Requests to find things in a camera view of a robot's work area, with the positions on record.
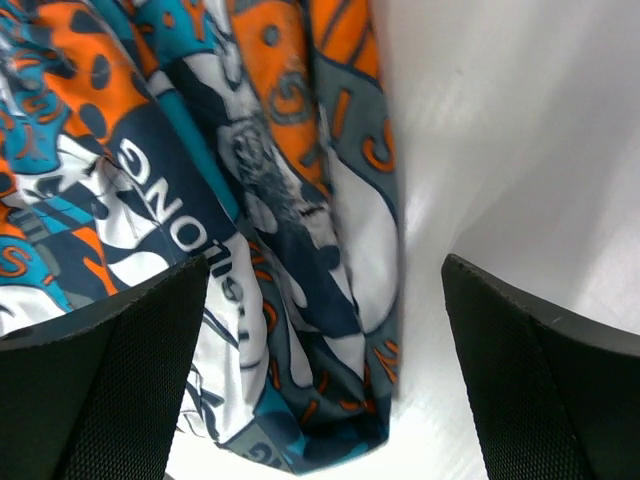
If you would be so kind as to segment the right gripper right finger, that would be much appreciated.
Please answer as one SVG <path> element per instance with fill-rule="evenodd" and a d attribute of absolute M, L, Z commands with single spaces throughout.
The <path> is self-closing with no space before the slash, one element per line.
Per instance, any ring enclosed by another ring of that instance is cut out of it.
<path fill-rule="evenodd" d="M 446 311 L 492 479 L 635 479 L 639 338 L 449 255 Z"/>

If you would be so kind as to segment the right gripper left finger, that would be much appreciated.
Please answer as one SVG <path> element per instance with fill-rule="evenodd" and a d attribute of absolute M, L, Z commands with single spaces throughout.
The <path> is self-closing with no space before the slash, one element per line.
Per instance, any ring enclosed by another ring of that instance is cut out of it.
<path fill-rule="evenodd" d="M 161 479 L 198 338 L 194 257 L 1 340 L 5 479 Z"/>

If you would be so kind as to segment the blue patterned shorts pile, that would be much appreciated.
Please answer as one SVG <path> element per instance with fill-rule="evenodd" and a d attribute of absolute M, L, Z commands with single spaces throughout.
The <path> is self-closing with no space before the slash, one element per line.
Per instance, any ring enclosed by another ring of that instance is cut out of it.
<path fill-rule="evenodd" d="M 5 1 L 1 331 L 209 264 L 177 426 L 304 474 L 389 436 L 395 151 L 366 1 Z"/>

